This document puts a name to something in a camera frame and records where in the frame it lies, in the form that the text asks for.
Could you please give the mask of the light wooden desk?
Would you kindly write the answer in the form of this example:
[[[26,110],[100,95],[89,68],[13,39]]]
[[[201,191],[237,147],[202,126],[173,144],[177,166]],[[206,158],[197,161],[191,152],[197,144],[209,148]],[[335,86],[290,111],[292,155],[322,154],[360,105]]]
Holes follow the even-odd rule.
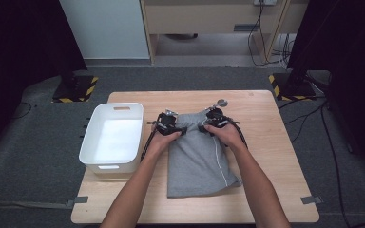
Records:
[[[149,55],[161,34],[250,32],[260,60],[271,60],[281,34],[295,34],[310,0],[278,0],[255,6],[254,0],[140,0]]]

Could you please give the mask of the person's right hand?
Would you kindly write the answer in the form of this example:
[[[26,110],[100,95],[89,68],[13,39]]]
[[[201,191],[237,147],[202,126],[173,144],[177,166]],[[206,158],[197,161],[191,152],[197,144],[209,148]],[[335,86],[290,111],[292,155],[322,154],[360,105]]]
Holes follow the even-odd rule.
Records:
[[[241,140],[238,130],[232,125],[227,124],[223,128],[217,128],[212,125],[206,125],[205,129],[217,136],[233,152],[246,149],[244,142]]]

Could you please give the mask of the black floor tape marks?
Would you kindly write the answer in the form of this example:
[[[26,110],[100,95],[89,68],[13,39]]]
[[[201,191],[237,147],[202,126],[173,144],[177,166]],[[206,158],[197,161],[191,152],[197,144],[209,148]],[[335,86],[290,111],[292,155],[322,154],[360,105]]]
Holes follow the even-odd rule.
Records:
[[[88,125],[89,125],[89,122],[90,122],[90,117],[86,118],[86,122],[84,123],[83,125],[83,133],[79,136],[80,139],[83,139],[85,137],[85,134],[86,134],[86,130],[88,128]]]

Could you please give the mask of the person's left hand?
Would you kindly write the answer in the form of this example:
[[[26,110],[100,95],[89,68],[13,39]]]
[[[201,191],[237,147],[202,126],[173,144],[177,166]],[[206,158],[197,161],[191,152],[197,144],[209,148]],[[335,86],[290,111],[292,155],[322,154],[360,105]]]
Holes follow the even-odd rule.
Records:
[[[174,132],[170,135],[161,134],[156,128],[154,128],[154,135],[147,149],[148,155],[161,155],[164,150],[175,140],[181,136],[181,132]]]

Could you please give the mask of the grey tape strip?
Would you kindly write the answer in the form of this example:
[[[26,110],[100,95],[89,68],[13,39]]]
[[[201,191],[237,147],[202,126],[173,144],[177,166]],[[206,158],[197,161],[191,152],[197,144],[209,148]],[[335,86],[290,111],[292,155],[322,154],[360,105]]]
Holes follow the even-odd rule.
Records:
[[[323,202],[321,197],[313,197],[313,196],[309,196],[309,197],[303,197],[301,198],[301,202],[303,204],[320,204]]]
[[[69,199],[66,203],[66,207],[73,208],[75,204],[87,203],[87,201],[88,201],[88,196],[76,197],[75,199]]]

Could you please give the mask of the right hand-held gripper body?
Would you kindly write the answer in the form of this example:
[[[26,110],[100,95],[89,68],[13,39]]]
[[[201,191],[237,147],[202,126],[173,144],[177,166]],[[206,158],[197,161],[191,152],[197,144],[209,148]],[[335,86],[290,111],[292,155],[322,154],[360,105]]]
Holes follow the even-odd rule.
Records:
[[[232,118],[223,114],[221,108],[228,106],[226,100],[218,100],[215,104],[207,108],[205,113],[206,119],[202,122],[203,125],[212,125],[217,128],[223,128],[227,124],[237,125]]]

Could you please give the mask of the black stand with striped base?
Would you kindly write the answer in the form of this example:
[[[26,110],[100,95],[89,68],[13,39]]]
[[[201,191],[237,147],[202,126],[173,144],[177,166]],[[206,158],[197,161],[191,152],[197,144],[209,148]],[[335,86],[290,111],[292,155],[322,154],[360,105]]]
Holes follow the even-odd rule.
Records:
[[[273,73],[268,77],[279,101],[313,100],[316,96],[305,70]]]
[[[87,102],[98,81],[87,69],[64,66],[59,69],[59,75],[61,82],[52,96],[54,103]]]

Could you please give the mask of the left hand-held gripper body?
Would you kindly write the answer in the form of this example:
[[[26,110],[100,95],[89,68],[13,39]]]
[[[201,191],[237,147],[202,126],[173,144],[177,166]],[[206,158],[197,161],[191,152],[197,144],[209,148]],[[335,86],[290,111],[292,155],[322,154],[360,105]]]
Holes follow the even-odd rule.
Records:
[[[147,122],[147,124],[153,125],[153,132],[159,132],[167,136],[177,131],[177,116],[176,112],[167,109],[165,112],[160,113],[155,121]]]

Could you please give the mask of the grey pants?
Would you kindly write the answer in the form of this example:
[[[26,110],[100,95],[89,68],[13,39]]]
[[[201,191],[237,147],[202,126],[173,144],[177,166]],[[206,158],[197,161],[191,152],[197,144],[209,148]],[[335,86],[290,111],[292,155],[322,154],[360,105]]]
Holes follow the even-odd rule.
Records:
[[[167,197],[210,196],[241,180],[230,170],[224,146],[216,136],[199,130],[205,112],[182,114],[177,127],[187,131],[169,145]]]

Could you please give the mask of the white cabinet panel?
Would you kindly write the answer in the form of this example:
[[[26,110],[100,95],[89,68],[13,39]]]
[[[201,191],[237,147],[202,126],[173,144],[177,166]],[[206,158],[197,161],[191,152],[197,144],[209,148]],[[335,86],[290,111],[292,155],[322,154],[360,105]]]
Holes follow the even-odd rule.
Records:
[[[148,59],[140,0],[60,0],[85,59]]]

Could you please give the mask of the black curtain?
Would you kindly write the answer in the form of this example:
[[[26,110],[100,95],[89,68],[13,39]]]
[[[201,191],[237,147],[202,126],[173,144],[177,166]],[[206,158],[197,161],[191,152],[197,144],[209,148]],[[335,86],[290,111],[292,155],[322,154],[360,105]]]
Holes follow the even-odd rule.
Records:
[[[23,91],[86,67],[60,0],[0,0],[0,135]]]
[[[365,156],[365,0],[309,0],[288,67],[332,73],[328,98],[352,151]]]

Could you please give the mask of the white plastic bin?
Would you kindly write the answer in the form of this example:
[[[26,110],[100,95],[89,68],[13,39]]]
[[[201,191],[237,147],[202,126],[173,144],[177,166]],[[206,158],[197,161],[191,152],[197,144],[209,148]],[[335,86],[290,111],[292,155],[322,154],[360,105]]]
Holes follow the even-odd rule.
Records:
[[[134,172],[143,120],[144,108],[139,103],[98,105],[87,125],[79,161],[95,174]]]

